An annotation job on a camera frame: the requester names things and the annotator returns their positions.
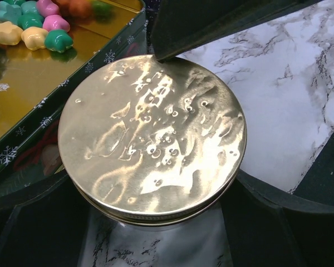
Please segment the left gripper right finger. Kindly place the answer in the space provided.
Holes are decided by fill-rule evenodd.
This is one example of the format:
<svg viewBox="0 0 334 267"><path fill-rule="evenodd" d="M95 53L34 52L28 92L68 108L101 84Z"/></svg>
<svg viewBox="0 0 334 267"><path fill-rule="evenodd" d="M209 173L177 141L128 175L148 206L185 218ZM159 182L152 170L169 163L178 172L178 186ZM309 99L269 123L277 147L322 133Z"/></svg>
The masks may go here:
<svg viewBox="0 0 334 267"><path fill-rule="evenodd" d="M334 266L334 132L294 193L240 171L221 207L234 266Z"/></svg>

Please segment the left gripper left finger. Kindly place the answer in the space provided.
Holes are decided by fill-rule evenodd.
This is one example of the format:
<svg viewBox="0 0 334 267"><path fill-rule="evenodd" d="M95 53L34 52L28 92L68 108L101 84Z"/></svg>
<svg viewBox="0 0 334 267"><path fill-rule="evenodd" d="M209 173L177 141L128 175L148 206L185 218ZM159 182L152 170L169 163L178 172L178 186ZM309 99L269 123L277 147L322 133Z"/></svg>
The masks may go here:
<svg viewBox="0 0 334 267"><path fill-rule="evenodd" d="M0 266L77 266L89 205L66 172L39 197L16 206L0 234Z"/></svg>

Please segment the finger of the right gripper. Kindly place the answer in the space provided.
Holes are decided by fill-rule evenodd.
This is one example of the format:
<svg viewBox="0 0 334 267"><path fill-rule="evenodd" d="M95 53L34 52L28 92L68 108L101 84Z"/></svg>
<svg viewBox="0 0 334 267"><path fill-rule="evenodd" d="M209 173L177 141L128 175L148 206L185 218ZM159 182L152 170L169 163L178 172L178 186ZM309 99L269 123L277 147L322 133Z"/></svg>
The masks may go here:
<svg viewBox="0 0 334 267"><path fill-rule="evenodd" d="M161 1L151 33L158 61L299 11L318 0Z"/></svg>

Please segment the gold jar lid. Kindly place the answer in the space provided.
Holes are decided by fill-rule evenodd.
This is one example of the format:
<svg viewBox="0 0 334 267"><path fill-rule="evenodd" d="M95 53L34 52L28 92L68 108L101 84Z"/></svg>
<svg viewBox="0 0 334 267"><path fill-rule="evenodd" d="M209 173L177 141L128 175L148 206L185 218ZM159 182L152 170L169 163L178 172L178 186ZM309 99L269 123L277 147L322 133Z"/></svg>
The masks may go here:
<svg viewBox="0 0 334 267"><path fill-rule="evenodd" d="M165 226L197 216L233 182L247 144L244 112L208 69L175 57L126 57L84 79L58 127L80 194L120 222Z"/></svg>

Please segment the gold candy tin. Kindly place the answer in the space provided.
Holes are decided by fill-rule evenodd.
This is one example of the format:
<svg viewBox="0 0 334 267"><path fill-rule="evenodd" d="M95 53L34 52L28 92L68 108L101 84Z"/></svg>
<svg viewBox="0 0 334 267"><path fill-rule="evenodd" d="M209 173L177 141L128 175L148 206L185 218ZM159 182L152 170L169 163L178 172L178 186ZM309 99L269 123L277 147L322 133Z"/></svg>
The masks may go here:
<svg viewBox="0 0 334 267"><path fill-rule="evenodd" d="M0 197L61 168L58 122L89 74L146 49L142 1L57 1L73 46L64 53L0 45Z"/></svg>

